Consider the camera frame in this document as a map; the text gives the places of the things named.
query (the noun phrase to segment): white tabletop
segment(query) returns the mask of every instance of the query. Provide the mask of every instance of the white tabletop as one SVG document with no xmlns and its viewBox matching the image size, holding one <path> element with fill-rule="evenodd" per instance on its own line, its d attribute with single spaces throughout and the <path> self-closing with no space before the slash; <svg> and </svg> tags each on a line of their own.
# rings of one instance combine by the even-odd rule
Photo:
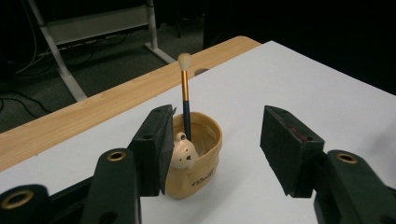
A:
<svg viewBox="0 0 396 224">
<path fill-rule="evenodd" d="M 260 148 L 265 105 L 289 110 L 325 141 L 363 157 L 396 188 L 396 97 L 265 43 L 190 80 L 191 111 L 223 131 L 219 167 L 184 200 L 142 198 L 143 223 L 317 223 L 313 199 L 285 196 Z M 0 192 L 41 184 L 53 194 L 93 174 L 98 157 L 127 147 L 160 105 L 182 112 L 181 86 L 0 173 Z"/>
</svg>

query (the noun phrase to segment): brush bristles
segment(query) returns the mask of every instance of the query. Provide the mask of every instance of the brush bristles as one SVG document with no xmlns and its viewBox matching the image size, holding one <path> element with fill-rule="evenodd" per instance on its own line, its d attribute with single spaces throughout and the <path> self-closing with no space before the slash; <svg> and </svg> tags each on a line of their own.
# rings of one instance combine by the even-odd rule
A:
<svg viewBox="0 0 396 224">
<path fill-rule="evenodd" d="M 182 71 L 187 71 L 190 67 L 191 56 L 189 53 L 181 53 L 177 58 L 178 65 Z"/>
</svg>

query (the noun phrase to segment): ceramic cup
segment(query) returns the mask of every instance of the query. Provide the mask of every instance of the ceramic cup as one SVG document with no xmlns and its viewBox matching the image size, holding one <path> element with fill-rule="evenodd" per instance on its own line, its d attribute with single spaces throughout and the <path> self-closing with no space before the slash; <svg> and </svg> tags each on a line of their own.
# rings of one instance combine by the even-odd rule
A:
<svg viewBox="0 0 396 224">
<path fill-rule="evenodd" d="M 173 122 L 174 137 L 179 138 L 180 133 L 184 133 L 183 115 L 175 116 Z M 191 141 L 198 158 L 185 168 L 177 168 L 179 166 L 171 162 L 166 177 L 166 193 L 174 198 L 187 198 L 201 189 L 213 177 L 219 164 L 222 132 L 212 118 L 199 112 L 191 112 Z"/>
</svg>

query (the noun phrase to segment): gold ferrule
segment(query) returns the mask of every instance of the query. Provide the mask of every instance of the gold ferrule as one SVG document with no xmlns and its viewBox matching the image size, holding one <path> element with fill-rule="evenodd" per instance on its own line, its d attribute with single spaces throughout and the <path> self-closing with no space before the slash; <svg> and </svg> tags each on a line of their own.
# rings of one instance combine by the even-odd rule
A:
<svg viewBox="0 0 396 224">
<path fill-rule="evenodd" d="M 181 89 L 183 91 L 183 101 L 189 101 L 189 82 L 187 71 L 181 71 Z"/>
</svg>

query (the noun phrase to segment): table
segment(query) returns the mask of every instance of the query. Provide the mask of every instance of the table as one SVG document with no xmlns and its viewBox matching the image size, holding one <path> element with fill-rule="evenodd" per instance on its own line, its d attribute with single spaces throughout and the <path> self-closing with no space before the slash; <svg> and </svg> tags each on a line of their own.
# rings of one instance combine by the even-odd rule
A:
<svg viewBox="0 0 396 224">
<path fill-rule="evenodd" d="M 190 76 L 204 67 L 190 79 L 191 111 L 223 131 L 218 170 L 187 199 L 142 198 L 144 223 L 317 223 L 313 199 L 285 196 L 260 149 L 265 105 L 289 110 L 326 141 L 325 151 L 360 155 L 396 187 L 395 96 L 242 36 L 194 54 Z M 181 113 L 179 83 L 171 63 L 1 134 L 0 191 L 40 183 L 52 194 L 91 176 L 97 158 L 126 147 L 151 109 L 171 104 Z"/>
</svg>

